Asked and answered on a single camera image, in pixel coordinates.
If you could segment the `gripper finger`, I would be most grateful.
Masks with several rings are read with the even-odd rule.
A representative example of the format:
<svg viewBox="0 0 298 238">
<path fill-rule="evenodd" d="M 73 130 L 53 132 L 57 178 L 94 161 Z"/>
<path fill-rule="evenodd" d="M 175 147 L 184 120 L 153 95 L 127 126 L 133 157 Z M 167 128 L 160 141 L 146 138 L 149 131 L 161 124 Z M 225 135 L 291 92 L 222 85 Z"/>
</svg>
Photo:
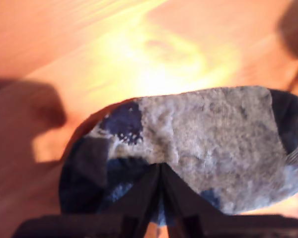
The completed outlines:
<svg viewBox="0 0 298 238">
<path fill-rule="evenodd" d="M 164 189 L 178 215 L 222 215 L 216 207 L 193 191 L 168 164 L 163 163 L 160 168 Z"/>
<path fill-rule="evenodd" d="M 152 216 L 160 200 L 160 164 L 116 164 L 109 167 L 108 185 L 99 214 Z"/>
</svg>

